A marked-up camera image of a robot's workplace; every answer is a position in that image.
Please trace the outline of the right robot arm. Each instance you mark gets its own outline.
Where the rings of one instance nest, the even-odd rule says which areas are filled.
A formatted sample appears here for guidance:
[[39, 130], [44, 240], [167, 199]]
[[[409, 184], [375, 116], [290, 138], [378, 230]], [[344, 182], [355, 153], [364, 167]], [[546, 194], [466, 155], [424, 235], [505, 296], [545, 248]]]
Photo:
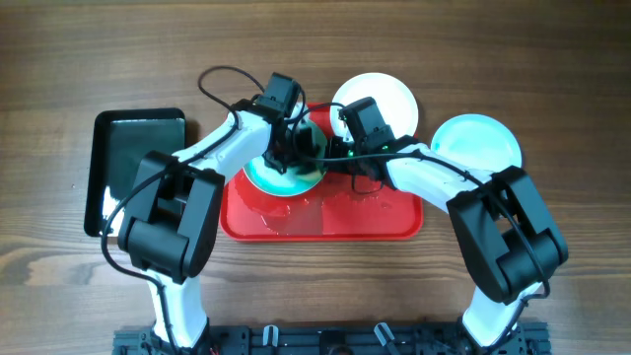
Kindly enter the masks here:
[[476, 285], [461, 318], [470, 341], [491, 353], [516, 334], [531, 300], [569, 257], [566, 240], [530, 176], [509, 166], [488, 172], [445, 158], [411, 136], [368, 148], [334, 137], [328, 166], [412, 193], [445, 211]]

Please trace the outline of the white plate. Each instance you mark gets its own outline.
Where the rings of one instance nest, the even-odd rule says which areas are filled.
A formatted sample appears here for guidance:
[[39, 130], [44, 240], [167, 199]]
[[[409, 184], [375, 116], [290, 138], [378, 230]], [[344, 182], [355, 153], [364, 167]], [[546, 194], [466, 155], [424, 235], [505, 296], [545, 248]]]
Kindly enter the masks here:
[[491, 172], [509, 166], [521, 168], [520, 144], [500, 121], [478, 113], [455, 116], [435, 132], [430, 149], [461, 165]]
[[375, 101], [375, 106], [371, 106], [368, 113], [378, 110], [382, 117], [381, 121], [377, 121], [369, 116], [365, 123], [363, 113], [360, 115], [366, 135], [387, 125], [394, 138], [415, 135], [419, 108], [410, 89], [400, 80], [385, 73], [360, 74], [346, 81], [335, 93], [333, 101], [348, 107], [364, 98]]
[[[322, 130], [312, 121], [306, 119], [314, 130], [315, 156], [322, 158], [327, 139]], [[315, 170], [310, 174], [294, 174], [290, 169], [287, 174], [279, 174], [266, 168], [262, 156], [252, 159], [244, 166], [245, 176], [262, 192], [276, 197], [291, 197], [307, 192], [315, 187], [324, 177], [325, 167], [323, 163], [315, 163]]]

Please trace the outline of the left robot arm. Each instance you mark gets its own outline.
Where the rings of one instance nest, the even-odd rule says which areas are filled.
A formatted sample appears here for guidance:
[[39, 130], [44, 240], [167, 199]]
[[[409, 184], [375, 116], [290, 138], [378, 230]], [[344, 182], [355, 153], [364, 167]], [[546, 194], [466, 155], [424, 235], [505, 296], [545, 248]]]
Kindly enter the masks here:
[[198, 276], [215, 245], [224, 187], [307, 113], [298, 102], [242, 100], [194, 145], [141, 160], [132, 191], [118, 205], [124, 215], [117, 239], [132, 263], [127, 275], [152, 292], [156, 321], [143, 350], [212, 352]]

